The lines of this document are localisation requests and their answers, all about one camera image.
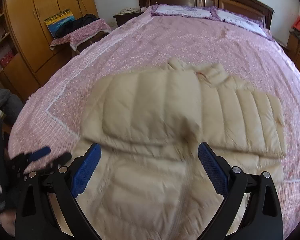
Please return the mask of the beige down jacket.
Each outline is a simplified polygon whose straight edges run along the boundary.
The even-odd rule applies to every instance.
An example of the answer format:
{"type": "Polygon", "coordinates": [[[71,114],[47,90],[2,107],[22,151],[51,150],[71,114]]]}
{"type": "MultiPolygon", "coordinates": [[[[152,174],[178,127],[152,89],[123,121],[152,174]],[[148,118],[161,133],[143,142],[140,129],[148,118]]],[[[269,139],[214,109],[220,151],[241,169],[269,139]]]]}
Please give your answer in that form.
{"type": "Polygon", "coordinates": [[[170,59],[100,78],[81,118],[74,156],[92,143],[101,160],[78,202],[102,239],[196,239],[219,208],[198,159],[207,142],[244,172],[283,181],[287,153],[277,97],[221,64],[170,59]]]}

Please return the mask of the black clothes on stool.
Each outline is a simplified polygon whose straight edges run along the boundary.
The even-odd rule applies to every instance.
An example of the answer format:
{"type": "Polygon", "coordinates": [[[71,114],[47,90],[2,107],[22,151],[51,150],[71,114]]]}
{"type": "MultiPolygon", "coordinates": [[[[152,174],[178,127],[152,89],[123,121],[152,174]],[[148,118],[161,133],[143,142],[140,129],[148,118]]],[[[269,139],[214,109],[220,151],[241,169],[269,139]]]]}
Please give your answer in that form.
{"type": "Polygon", "coordinates": [[[69,33],[76,31],[77,29],[86,26],[94,21],[98,20],[94,14],[86,14],[85,16],[74,20],[74,21],[67,21],[63,23],[55,32],[55,39],[62,38],[69,33]]]}

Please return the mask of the pink floral bedspread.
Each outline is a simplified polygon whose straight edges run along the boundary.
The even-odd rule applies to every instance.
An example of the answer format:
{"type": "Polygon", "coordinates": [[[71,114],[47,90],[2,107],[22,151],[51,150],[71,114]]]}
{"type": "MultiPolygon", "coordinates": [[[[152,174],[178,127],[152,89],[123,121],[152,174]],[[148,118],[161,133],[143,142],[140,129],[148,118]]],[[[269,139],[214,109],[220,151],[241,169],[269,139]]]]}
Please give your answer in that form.
{"type": "Polygon", "coordinates": [[[300,223],[300,72],[275,41],[224,22],[151,16],[154,10],[149,7],[89,46],[32,94],[12,128],[9,155],[51,148],[28,172],[66,151],[76,157],[88,96],[102,77],[159,68],[170,59],[193,66],[218,63],[281,103],[287,153],[281,159],[283,181],[275,186],[286,239],[300,223]]]}

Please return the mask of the seated person in grey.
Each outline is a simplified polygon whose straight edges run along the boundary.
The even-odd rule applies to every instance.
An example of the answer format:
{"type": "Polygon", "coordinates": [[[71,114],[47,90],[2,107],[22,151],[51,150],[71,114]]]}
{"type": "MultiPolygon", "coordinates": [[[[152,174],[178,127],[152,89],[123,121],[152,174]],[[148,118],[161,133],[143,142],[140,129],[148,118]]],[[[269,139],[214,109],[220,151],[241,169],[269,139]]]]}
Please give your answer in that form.
{"type": "Polygon", "coordinates": [[[10,90],[0,88],[0,119],[9,126],[14,125],[23,109],[23,102],[10,90]]]}

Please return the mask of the red box on shelf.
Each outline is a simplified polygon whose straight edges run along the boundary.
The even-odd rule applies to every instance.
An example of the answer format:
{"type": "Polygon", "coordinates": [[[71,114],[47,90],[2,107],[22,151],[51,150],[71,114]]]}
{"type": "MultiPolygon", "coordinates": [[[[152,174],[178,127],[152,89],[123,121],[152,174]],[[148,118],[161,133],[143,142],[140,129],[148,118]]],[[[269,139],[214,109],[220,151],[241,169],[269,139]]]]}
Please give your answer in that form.
{"type": "Polygon", "coordinates": [[[14,52],[10,50],[0,59],[0,65],[2,68],[5,68],[14,58],[14,52]]]}

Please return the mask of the stool with pink cloth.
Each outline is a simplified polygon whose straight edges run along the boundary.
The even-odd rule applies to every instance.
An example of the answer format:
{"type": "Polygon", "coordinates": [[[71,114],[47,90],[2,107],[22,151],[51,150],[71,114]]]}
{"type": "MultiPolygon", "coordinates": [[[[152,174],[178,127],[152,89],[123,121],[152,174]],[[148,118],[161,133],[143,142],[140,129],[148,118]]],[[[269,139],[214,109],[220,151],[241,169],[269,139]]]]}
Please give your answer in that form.
{"type": "Polygon", "coordinates": [[[50,43],[50,49],[54,50],[56,46],[68,43],[73,52],[77,51],[77,47],[84,42],[95,37],[99,33],[111,33],[111,27],[104,19],[95,20],[77,30],[57,38],[50,43]]]}

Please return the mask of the blue yellow picture board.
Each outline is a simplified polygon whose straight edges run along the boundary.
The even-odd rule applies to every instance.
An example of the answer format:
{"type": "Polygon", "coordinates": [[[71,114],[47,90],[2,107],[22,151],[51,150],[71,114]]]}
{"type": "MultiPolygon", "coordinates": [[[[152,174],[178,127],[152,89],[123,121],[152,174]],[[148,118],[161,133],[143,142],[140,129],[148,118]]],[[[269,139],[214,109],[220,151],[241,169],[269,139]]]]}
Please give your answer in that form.
{"type": "Polygon", "coordinates": [[[66,22],[74,21],[75,17],[72,14],[70,8],[65,9],[61,12],[58,12],[44,20],[44,23],[46,24],[49,32],[53,36],[53,38],[56,37],[57,30],[66,22]]]}

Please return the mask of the orange wooden wardrobe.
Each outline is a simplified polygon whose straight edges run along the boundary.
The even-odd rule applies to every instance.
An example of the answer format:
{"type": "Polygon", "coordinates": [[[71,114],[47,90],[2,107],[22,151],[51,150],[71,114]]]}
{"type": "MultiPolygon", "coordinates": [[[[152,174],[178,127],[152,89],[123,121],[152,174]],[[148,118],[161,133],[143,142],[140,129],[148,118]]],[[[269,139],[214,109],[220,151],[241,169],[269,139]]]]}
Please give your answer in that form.
{"type": "Polygon", "coordinates": [[[0,88],[26,101],[70,61],[69,46],[50,49],[54,38],[44,23],[68,8],[75,18],[98,14],[95,0],[0,0],[0,59],[14,52],[5,68],[0,65],[0,88]]]}

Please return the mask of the left dark nightstand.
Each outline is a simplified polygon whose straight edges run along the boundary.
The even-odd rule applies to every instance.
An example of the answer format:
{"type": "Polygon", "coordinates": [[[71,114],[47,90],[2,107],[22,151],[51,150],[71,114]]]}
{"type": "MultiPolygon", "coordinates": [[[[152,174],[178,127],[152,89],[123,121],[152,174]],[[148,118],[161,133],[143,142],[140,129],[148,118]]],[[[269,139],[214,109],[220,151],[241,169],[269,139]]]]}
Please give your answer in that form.
{"type": "Polygon", "coordinates": [[[142,11],[138,8],[125,8],[120,12],[115,14],[113,18],[115,18],[117,26],[120,27],[124,25],[129,20],[138,17],[142,14],[142,11]]]}

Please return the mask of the right purple frilled pillow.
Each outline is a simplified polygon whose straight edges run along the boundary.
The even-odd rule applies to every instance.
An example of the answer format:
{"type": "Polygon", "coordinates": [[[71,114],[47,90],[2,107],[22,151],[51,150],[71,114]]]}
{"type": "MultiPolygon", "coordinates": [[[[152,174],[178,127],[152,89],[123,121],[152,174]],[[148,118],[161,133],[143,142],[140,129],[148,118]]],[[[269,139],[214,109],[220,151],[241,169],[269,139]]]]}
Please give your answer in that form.
{"type": "Polygon", "coordinates": [[[218,17],[225,23],[235,25],[237,27],[243,28],[247,31],[255,33],[259,36],[267,38],[268,40],[272,40],[272,36],[266,32],[263,28],[261,28],[257,23],[254,23],[250,20],[247,20],[241,16],[237,16],[231,12],[227,12],[224,10],[217,9],[216,14],[218,17]]]}

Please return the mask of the purple frilled pillow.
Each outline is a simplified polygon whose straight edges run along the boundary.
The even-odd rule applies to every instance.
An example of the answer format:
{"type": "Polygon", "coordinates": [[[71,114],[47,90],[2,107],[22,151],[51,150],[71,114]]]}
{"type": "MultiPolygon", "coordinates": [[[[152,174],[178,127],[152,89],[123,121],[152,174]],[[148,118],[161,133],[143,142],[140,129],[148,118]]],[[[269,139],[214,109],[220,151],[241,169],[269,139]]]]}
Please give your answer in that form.
{"type": "Polygon", "coordinates": [[[218,20],[211,12],[211,9],[166,4],[159,5],[157,9],[151,13],[151,16],[180,16],[186,18],[218,20]]]}
{"type": "Polygon", "coordinates": [[[261,28],[257,23],[254,23],[250,20],[247,20],[241,16],[237,16],[231,12],[227,12],[224,10],[217,9],[216,14],[218,17],[225,23],[235,25],[237,27],[243,28],[247,31],[255,33],[259,36],[267,38],[268,40],[272,40],[272,36],[266,32],[263,28],[261,28]]]}

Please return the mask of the left purple frilled pillow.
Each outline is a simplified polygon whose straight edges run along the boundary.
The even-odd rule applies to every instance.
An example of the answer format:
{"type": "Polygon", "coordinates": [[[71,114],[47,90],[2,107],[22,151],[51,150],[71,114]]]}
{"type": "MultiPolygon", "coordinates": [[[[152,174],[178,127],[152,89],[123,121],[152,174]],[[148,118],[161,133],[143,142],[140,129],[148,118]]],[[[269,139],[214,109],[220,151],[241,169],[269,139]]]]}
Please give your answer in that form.
{"type": "Polygon", "coordinates": [[[211,12],[211,9],[166,4],[159,5],[157,9],[151,13],[151,16],[180,16],[186,18],[218,20],[211,12]]]}

